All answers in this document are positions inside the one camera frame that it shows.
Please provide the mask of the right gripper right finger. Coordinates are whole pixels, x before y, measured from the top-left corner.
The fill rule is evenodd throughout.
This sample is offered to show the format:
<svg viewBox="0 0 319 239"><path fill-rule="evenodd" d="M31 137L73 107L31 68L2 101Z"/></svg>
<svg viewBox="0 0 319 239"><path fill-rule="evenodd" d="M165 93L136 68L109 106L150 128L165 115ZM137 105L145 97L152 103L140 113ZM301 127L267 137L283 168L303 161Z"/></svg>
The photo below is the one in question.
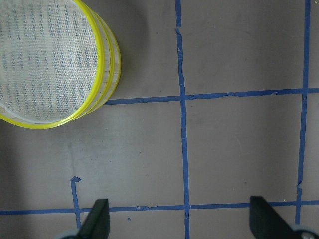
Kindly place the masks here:
<svg viewBox="0 0 319 239"><path fill-rule="evenodd" d="M249 228L256 239L302 238L302 231L293 230L261 196L250 197Z"/></svg>

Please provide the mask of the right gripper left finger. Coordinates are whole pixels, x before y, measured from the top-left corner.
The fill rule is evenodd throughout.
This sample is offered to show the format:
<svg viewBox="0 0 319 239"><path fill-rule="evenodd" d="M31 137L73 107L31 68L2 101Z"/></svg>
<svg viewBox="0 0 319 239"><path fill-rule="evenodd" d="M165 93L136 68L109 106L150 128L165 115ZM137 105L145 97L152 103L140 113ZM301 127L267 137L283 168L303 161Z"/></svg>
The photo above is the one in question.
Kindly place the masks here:
<svg viewBox="0 0 319 239"><path fill-rule="evenodd" d="M109 201L108 199L98 199L78 231L77 237L79 239L107 239L109 234Z"/></svg>

